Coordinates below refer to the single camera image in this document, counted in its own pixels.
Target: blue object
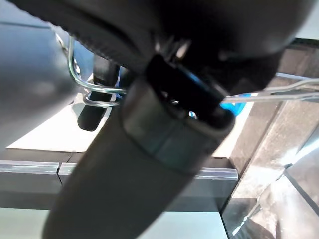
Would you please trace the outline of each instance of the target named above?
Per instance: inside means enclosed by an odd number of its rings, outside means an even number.
[[[250,96],[250,93],[241,94],[241,96]],[[240,103],[220,103],[220,106],[222,106],[224,109],[228,109],[231,112],[234,113],[234,115],[239,115],[244,107],[246,105],[246,102],[240,102]]]

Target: white surface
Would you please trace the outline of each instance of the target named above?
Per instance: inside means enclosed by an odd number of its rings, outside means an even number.
[[[96,131],[87,132],[81,130],[77,124],[78,115],[84,107],[84,104],[80,101],[80,98],[82,98],[81,94],[77,96],[76,104],[65,107],[48,121],[10,145],[8,148],[64,152],[86,151],[107,120],[110,109],[108,109]],[[252,105],[253,103],[246,104],[242,113],[236,118],[236,124],[232,132],[215,151],[213,156],[230,156],[244,127]]]
[[[104,125],[109,110],[104,115],[98,129],[94,132],[81,130],[77,118],[84,104],[69,105],[45,123],[17,140],[8,148],[22,148],[49,151],[84,152]]]
[[[0,208],[0,239],[41,239],[48,212]],[[138,239],[227,239],[227,236],[219,213],[165,212]]]
[[[219,213],[165,212],[138,239],[227,239]]]
[[[0,208],[0,239],[41,239],[47,210]]]
[[[319,1],[317,1],[312,13],[297,34],[297,37],[319,40]]]

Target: rubber grip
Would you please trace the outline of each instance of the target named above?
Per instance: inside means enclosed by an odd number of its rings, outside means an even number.
[[[118,80],[120,66],[100,56],[94,56],[94,83],[114,86]],[[90,99],[95,101],[110,101],[112,95],[92,92]],[[78,118],[78,125],[85,131],[93,132],[99,126],[106,109],[94,106],[84,106]]]
[[[154,160],[121,122],[116,107],[62,188],[44,239],[135,239],[193,178]]]
[[[95,101],[109,101],[112,95],[99,92],[92,92],[90,99]],[[93,132],[99,126],[106,108],[95,106],[84,106],[78,118],[78,126],[85,130]]]

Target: gray plastic part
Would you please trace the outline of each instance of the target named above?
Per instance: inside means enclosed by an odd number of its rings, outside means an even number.
[[[70,103],[76,92],[51,29],[0,24],[0,151]]]

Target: black cylindrical handle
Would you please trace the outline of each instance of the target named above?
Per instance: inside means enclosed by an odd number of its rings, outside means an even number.
[[[114,86],[118,80],[120,66],[94,56],[94,83],[101,85]],[[106,93],[92,92],[90,99],[95,101],[109,101],[112,95]],[[95,106],[84,106],[78,118],[78,125],[85,131],[95,131],[99,126],[105,113],[105,108]]]

